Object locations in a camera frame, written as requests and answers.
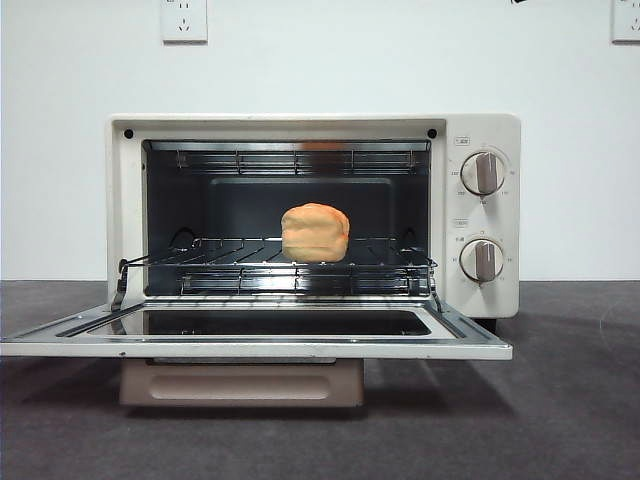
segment open oven door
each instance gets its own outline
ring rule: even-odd
[[[2,339],[2,356],[509,360],[512,347],[432,299],[150,301]]]

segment electrical socket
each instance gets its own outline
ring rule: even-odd
[[[640,0],[612,0],[611,41],[640,43]]]
[[[207,43],[207,0],[160,0],[164,43]]]

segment control knob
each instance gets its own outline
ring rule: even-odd
[[[504,162],[493,152],[478,152],[464,162],[460,178],[474,195],[491,195],[504,183]]]
[[[478,283],[490,282],[500,275],[503,261],[502,249],[486,239],[467,243],[460,253],[462,271]]]

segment white toaster oven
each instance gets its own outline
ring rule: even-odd
[[[121,402],[347,406],[363,359],[508,360],[518,310],[520,122],[503,114],[116,115],[108,298],[2,355],[118,357]],[[346,257],[282,254],[315,202]]]

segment baked bread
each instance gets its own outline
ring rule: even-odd
[[[329,205],[307,203],[282,216],[282,253],[295,262],[339,262],[348,243],[349,219]]]

